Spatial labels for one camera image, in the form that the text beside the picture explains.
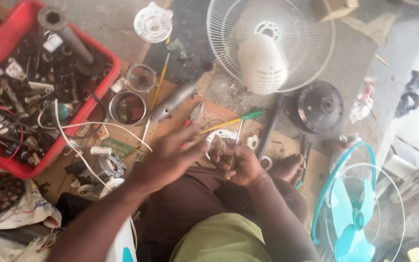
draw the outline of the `man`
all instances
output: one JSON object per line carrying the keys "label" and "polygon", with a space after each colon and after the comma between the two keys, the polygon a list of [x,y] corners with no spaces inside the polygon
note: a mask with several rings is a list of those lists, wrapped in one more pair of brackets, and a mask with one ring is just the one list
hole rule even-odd
{"label": "man", "polygon": [[127,216],[149,195],[137,235],[153,245],[153,261],[317,261],[310,236],[297,218],[305,220],[306,203],[276,177],[291,177],[303,158],[288,158],[271,177],[248,146],[227,141],[224,154],[236,158],[235,170],[212,155],[217,175],[207,168],[190,168],[208,150],[204,140],[180,150],[199,132],[192,125],[158,141],[136,173],[69,225],[48,261],[104,262]]}

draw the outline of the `red-handled pliers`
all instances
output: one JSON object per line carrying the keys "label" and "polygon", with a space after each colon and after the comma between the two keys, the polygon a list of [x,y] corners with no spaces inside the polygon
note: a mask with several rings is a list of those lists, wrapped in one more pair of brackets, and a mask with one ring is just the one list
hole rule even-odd
{"label": "red-handled pliers", "polygon": [[185,120],[185,124],[183,125],[183,127],[186,128],[189,124],[195,123],[202,112],[203,112],[203,102],[200,102],[192,110],[192,113],[190,114],[189,119]]}

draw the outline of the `foot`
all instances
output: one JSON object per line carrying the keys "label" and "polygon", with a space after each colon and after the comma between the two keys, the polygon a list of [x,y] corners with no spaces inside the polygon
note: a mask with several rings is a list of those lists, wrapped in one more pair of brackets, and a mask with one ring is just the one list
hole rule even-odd
{"label": "foot", "polygon": [[268,173],[272,177],[277,177],[286,182],[290,182],[301,164],[303,164],[303,161],[303,156],[300,154],[288,156],[274,164]]}

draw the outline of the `brown pants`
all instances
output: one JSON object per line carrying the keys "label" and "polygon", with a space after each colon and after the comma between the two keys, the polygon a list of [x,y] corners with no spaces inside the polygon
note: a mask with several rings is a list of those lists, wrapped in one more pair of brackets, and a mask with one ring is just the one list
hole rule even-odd
{"label": "brown pants", "polygon": [[[136,228],[139,241],[152,245],[154,262],[167,262],[178,241],[208,217],[239,213],[257,222],[247,189],[216,175],[214,170],[192,167],[176,182],[150,196]],[[304,223],[305,199],[291,184],[272,179],[289,208]]]}

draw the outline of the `hand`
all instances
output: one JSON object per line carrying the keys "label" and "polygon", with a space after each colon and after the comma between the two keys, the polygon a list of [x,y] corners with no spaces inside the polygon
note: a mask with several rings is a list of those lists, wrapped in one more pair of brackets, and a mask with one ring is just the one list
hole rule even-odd
{"label": "hand", "polygon": [[201,128],[193,124],[162,137],[127,183],[144,194],[151,194],[179,179],[208,149],[206,141],[202,140],[187,151],[181,151],[182,145],[194,140],[200,131]]}
{"label": "hand", "polygon": [[267,173],[261,167],[260,162],[250,147],[246,144],[233,139],[224,139],[225,145],[221,148],[221,154],[235,157],[235,166],[230,170],[229,164],[225,160],[221,160],[221,156],[215,149],[209,152],[210,158],[216,167],[224,174],[226,178],[237,185],[250,187],[262,181]]}

